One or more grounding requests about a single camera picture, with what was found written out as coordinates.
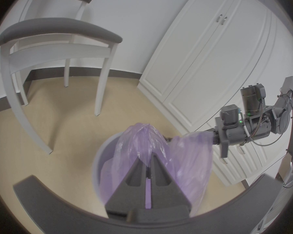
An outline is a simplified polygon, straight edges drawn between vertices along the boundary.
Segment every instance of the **robotic arm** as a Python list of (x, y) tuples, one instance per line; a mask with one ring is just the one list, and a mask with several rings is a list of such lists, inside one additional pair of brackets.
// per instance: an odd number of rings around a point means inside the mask
[[(293, 111), (293, 76), (285, 79), (281, 94), (273, 106), (266, 106), (266, 92), (262, 84), (250, 85), (240, 91), (245, 116), (234, 104), (224, 106), (220, 117), (215, 118), (216, 127), (208, 130), (214, 132), (214, 144), (220, 145), (222, 158), (228, 156), (230, 145), (244, 145), (251, 141), (261, 145), (255, 140), (269, 136), (270, 132), (282, 136), (289, 126), (290, 112)], [(292, 155), (293, 162), (293, 117), (287, 152)]]

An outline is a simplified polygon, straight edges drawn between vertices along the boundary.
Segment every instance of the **chair leg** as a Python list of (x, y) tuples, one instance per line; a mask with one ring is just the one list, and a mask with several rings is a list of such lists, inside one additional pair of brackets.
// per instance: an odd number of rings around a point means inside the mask
[(96, 96), (96, 102), (95, 102), (95, 107), (94, 107), (94, 114), (98, 116), (101, 112), (101, 105), (102, 105), (102, 100), (103, 100), (103, 95), (104, 95), (104, 90), (107, 82), (107, 77), (110, 71), (110, 67), (113, 61), (113, 57), (116, 52), (117, 48), (117, 43), (113, 43), (109, 45), (111, 48), (111, 54), (109, 58), (105, 58), (103, 62), (103, 66), (101, 69), (100, 77), (99, 77), (99, 83), (98, 83), (98, 88), (97, 88), (97, 96)]
[[(72, 35), (70, 37), (69, 43), (74, 43), (75, 36)], [(65, 60), (65, 67), (64, 67), (64, 87), (68, 87), (68, 78), (69, 78), (69, 65), (70, 65), (70, 59)]]
[(0, 47), (0, 71), (1, 71), (1, 77), (3, 81), (3, 86), (7, 94), (8, 102), (11, 106), (11, 109), (13, 113), (15, 114), (15, 117), (20, 122), (21, 126), (24, 128), (24, 130), (27, 132), (27, 134), (36, 142), (36, 144), (44, 150), (47, 154), (50, 154), (52, 150), (50, 147), (44, 143), (44, 141), (40, 138), (40, 136), (36, 133), (34, 128), (29, 123), (26, 115), (24, 114), (24, 111), (21, 107), (20, 101), (16, 95), (12, 77), (10, 74), (10, 68), (9, 68), (9, 48), (8, 46), (2, 45)]
[(26, 96), (25, 91), (24, 91), (23, 82), (22, 82), (22, 79), (21, 79), (21, 73), (18, 71), (18, 72), (15, 73), (15, 76), (16, 76), (16, 83), (17, 83), (17, 86), (18, 86), (18, 88), (20, 90), (21, 97), (23, 99), (24, 105), (27, 106), (28, 105), (28, 100), (27, 100), (27, 96)]

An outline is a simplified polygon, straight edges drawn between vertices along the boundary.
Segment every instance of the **wall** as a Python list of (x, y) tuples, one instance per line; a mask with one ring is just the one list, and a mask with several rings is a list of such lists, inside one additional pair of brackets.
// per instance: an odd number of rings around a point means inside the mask
[[(82, 21), (101, 26), (123, 38), (114, 57), (112, 69), (142, 73), (161, 38), (188, 0), (93, 0), (87, 5)], [(27, 0), (19, 0), (10, 10), (0, 33), (19, 20)], [(76, 0), (43, 0), (29, 17), (75, 16), (80, 2)], [(72, 60), (72, 66), (101, 67), (102, 60)], [(41, 67), (64, 66), (64, 61)], [(0, 98), (5, 96), (0, 76)]]

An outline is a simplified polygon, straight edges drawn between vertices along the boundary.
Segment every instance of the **plastic bag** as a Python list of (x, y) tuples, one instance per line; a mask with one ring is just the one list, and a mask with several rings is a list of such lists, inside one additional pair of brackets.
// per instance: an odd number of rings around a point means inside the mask
[[(192, 204), (193, 216), (201, 203), (212, 167), (212, 132), (194, 132), (176, 136), (171, 142), (150, 124), (130, 126), (119, 138), (114, 157), (105, 162), (101, 170), (100, 195), (105, 204), (121, 183), (137, 157), (147, 166), (155, 152)], [(146, 181), (146, 196), (151, 194), (150, 181)], [(151, 207), (146, 197), (146, 208)]]
[(169, 143), (174, 179), (192, 204), (190, 216), (198, 211), (211, 176), (213, 136), (208, 131), (193, 132)]

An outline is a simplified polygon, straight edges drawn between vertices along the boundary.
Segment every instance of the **wooden floor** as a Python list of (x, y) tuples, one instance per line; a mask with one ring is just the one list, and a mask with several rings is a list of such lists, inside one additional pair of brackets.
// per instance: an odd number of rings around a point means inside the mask
[[(91, 181), (96, 151), (111, 135), (137, 122), (150, 123), (163, 135), (179, 135), (137, 89), (137, 79), (109, 77), (102, 112), (94, 115), (98, 77), (33, 81), (25, 114), (54, 151), (47, 155), (22, 129), (11, 109), (0, 112), (0, 196), (31, 233), (42, 233), (19, 203), (12, 185), (34, 174), (64, 200), (106, 217)], [(198, 214), (228, 202), (244, 191), (242, 183), (225, 187), (212, 173)]]

